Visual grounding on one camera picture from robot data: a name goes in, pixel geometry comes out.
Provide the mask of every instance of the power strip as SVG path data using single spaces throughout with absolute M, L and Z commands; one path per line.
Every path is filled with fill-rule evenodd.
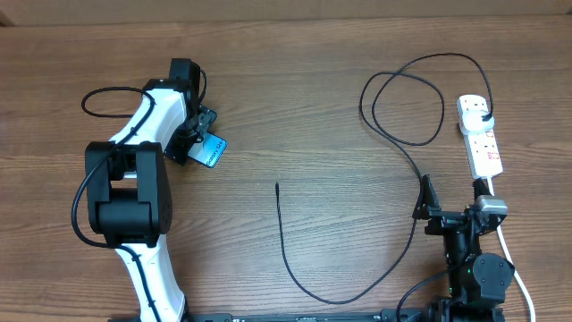
M 486 100 L 477 95 L 464 95 L 457 100 L 457 110 L 458 125 L 465 139 L 473 179 L 501 174 L 501 155 L 492 130 L 494 118 L 487 122 L 481 118 L 489 113 Z

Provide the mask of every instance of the background wall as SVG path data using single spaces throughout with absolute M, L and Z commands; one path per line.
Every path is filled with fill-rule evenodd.
M 564 14 L 571 9 L 572 0 L 0 0 L 0 24 Z

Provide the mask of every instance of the white power adapter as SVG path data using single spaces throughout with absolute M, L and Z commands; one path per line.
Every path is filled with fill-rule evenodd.
M 464 95 L 457 100 L 457 110 L 473 178 L 492 178 L 502 173 L 501 155 L 492 131 L 494 118 L 483 121 L 483 116 L 489 113 L 486 99 Z

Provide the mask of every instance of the wooden surface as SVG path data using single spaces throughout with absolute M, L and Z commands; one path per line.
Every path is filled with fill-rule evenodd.
M 167 162 L 169 251 L 192 311 L 395 307 L 412 285 L 443 269 L 442 239 L 424 236 L 420 223 L 409 253 L 384 282 L 352 304 L 325 305 L 301 292 L 284 268 L 274 183 L 281 183 L 286 248 L 300 282 L 331 300 L 361 292 L 402 251 L 417 183 L 404 157 L 360 122 L 359 94 L 375 72 L 449 51 L 473 56 L 491 81 L 505 167 L 495 189 L 509 204 L 504 231 L 539 320 L 572 314 L 569 16 L 2 29 L 0 43 L 2 321 L 138 313 L 119 257 L 84 245 L 70 225 L 85 147 L 124 122 L 83 114 L 80 101 L 92 89 L 164 77 L 172 57 L 192 57 L 206 70 L 206 104 L 219 114 L 214 133 L 229 142 L 215 169 Z M 483 80 L 459 58 L 425 61 L 409 72 L 434 82 L 447 106 L 434 143 L 407 150 L 433 176 L 443 207 L 462 209 L 472 180 L 455 101 L 484 95 Z M 128 113 L 139 99 L 108 94 L 89 105 Z M 396 80 L 379 115 L 391 133 L 420 141 L 433 133 L 439 110 L 431 89 Z M 80 208 L 90 233 L 85 201 Z M 501 253 L 495 233 L 481 241 L 484 251 Z M 415 293 L 407 306 L 439 293 L 446 293 L 445 281 Z M 516 283 L 503 307 L 508 321 L 526 321 Z
M 7 26 L 62 26 L 566 14 L 571 9 L 572 0 L 0 0 L 0 22 Z

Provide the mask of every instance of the white cable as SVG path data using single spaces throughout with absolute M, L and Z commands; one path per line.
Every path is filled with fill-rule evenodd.
M 494 188 L 492 187 L 492 178 L 487 177 L 486 183 L 489 186 L 489 192 L 494 196 Z M 510 263 L 512 263 L 512 258 L 510 257 L 509 248 L 507 247 L 507 243 L 504 240 L 504 235 L 502 234 L 502 229 L 500 225 L 497 227 L 497 234 L 499 235 L 499 241 L 502 247 L 502 251 L 504 252 L 504 256 Z M 522 290 L 522 293 L 525 295 L 526 303 L 528 304 L 528 311 L 530 312 L 530 322 L 536 322 L 536 313 L 534 312 L 533 299 L 530 297 L 530 294 L 526 289 L 525 283 L 522 281 L 522 278 L 520 278 L 520 275 L 518 274 L 517 270 L 515 270 L 515 279 L 517 280 L 518 286 L 520 286 L 520 290 Z

